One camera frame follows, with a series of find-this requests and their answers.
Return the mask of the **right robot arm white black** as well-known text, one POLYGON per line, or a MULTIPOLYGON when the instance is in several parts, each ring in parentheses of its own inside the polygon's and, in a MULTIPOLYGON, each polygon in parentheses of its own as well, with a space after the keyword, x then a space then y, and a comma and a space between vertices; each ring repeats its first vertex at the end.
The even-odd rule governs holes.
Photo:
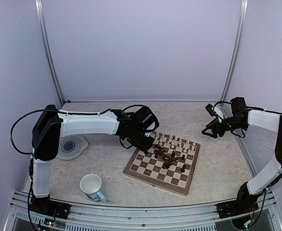
POLYGON ((220 104, 222 102, 206 105, 206 111, 214 119, 202 134, 216 139, 228 131, 235 135, 237 130, 246 132, 252 128, 251 138, 238 135, 244 139, 242 146, 252 162, 261 157, 267 160, 258 166, 258 173, 240 187, 235 200, 217 204, 219 217, 227 218, 257 210, 258 198, 282 178, 282 113, 247 106, 243 97, 236 97, 228 102, 232 115, 225 117, 218 108, 220 104))

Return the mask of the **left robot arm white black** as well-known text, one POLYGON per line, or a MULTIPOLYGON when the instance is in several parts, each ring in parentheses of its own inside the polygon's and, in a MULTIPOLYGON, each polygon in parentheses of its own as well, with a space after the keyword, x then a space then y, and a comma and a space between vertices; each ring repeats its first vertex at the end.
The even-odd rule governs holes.
POLYGON ((159 127, 158 118, 145 105, 136 112, 107 109, 102 112, 57 110, 48 105, 32 130, 32 191, 36 208, 49 214, 54 203, 49 200, 51 165, 59 152, 60 139, 83 134, 107 134, 127 140, 132 147, 147 152, 154 139, 150 134, 159 127))

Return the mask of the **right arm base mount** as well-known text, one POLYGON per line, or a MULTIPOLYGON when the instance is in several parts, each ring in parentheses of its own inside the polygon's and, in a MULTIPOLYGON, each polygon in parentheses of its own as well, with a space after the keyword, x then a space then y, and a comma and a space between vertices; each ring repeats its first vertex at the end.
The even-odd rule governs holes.
POLYGON ((219 218, 229 218, 244 213, 252 212, 252 210, 258 210, 259 206, 255 200, 232 200, 229 202, 222 202, 216 205, 219 218))

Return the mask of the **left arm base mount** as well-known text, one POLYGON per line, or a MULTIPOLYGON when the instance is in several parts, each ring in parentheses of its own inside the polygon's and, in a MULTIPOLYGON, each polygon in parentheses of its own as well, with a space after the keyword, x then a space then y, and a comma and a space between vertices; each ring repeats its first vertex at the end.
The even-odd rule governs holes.
POLYGON ((33 197, 29 202, 29 210, 50 216, 53 218, 67 219, 71 205, 68 203, 53 201, 50 197, 36 198, 33 197))

